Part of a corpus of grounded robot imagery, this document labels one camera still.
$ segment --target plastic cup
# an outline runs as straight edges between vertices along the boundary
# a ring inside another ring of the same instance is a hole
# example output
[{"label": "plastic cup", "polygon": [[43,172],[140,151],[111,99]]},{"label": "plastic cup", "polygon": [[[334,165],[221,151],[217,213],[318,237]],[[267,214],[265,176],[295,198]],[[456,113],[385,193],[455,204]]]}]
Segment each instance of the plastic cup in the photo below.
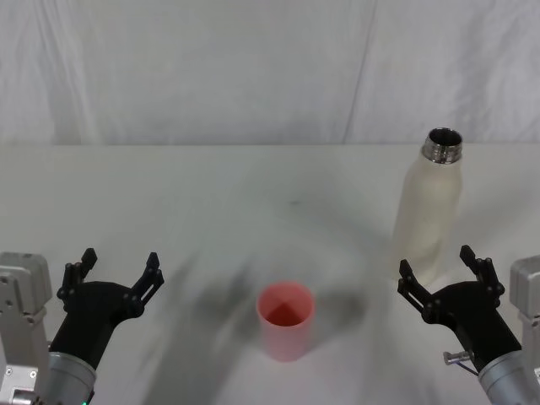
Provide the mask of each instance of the plastic cup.
[{"label": "plastic cup", "polygon": [[266,287],[256,302],[262,343],[277,361],[295,361],[308,349],[315,300],[302,284],[284,281]]}]

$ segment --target white backdrop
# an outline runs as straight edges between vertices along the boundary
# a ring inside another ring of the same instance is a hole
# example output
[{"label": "white backdrop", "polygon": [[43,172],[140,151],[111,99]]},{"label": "white backdrop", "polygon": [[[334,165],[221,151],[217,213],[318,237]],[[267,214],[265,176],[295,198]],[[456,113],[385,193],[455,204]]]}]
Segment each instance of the white backdrop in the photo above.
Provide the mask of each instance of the white backdrop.
[{"label": "white backdrop", "polygon": [[537,0],[0,0],[2,143],[540,140]]}]

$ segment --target white table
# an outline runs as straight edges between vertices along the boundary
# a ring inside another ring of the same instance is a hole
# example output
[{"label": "white table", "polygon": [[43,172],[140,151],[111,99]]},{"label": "white table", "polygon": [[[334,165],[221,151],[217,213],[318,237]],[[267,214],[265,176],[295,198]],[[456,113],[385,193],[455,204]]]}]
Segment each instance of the white table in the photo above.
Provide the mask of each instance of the white table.
[{"label": "white table", "polygon": [[[165,285],[121,324],[94,405],[488,403],[445,366],[461,347],[381,280],[415,146],[109,147],[0,150],[0,249],[43,254],[53,289],[93,246],[88,280],[132,285],[157,251]],[[509,268],[540,253],[540,146],[466,145],[446,266],[430,288],[472,279],[461,244]],[[298,279],[317,296],[314,349],[293,364],[257,346],[253,297]],[[47,306],[51,338],[63,318]],[[518,337],[505,294],[500,308]]]}]

